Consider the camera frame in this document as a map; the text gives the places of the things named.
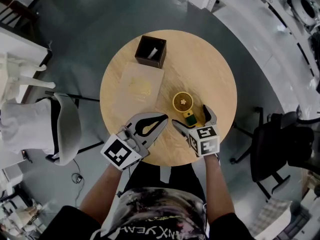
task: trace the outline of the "wooden tabletop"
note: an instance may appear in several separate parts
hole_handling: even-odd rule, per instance
[[[162,67],[164,77],[154,111],[167,114],[169,122],[149,148],[150,155],[143,161],[159,166],[181,166],[195,162],[198,159],[195,152],[171,123],[171,119],[176,119],[185,124],[183,115],[173,108],[172,99],[178,92],[190,93],[194,99],[192,110],[201,123],[205,122],[202,105],[209,106],[217,116],[222,142],[236,114],[237,88],[234,76],[223,56],[196,35],[177,30],[159,30],[145,36],[166,40],[166,57]],[[126,63],[138,63],[135,53],[140,39],[141,36],[138,36],[117,52],[102,79],[100,107],[110,134],[118,133],[120,126],[126,123],[113,114],[113,106]]]

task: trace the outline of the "white cloth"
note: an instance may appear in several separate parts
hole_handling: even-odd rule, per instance
[[[26,149],[54,154],[51,102],[48,98],[33,104],[9,100],[2,105],[0,117],[0,131],[6,149],[16,154]]]

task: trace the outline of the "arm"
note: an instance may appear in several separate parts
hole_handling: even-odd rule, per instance
[[[215,155],[204,157],[206,168],[206,211],[211,224],[219,217],[235,213],[227,184]]]
[[[80,211],[94,218],[102,225],[115,198],[121,174],[121,171],[110,164],[83,199],[79,208]]]

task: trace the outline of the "black chair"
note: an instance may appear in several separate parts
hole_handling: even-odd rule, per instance
[[[290,180],[290,175],[282,178],[277,171],[286,163],[286,150],[283,145],[281,115],[273,114],[271,120],[264,124],[264,111],[262,107],[256,107],[255,112],[259,113],[259,126],[254,133],[239,128],[235,123],[233,128],[238,129],[242,133],[252,138],[251,146],[238,159],[231,158],[231,164],[238,164],[248,155],[250,156],[251,176],[253,182],[257,183],[259,188],[270,199],[271,195],[260,183],[266,178],[273,176],[277,181],[277,185],[272,189],[271,193],[282,189]]]

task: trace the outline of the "dark brown container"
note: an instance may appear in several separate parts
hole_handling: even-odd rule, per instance
[[[148,58],[153,49],[158,51]],[[135,52],[135,59],[140,64],[162,69],[167,54],[167,40],[143,35]]]

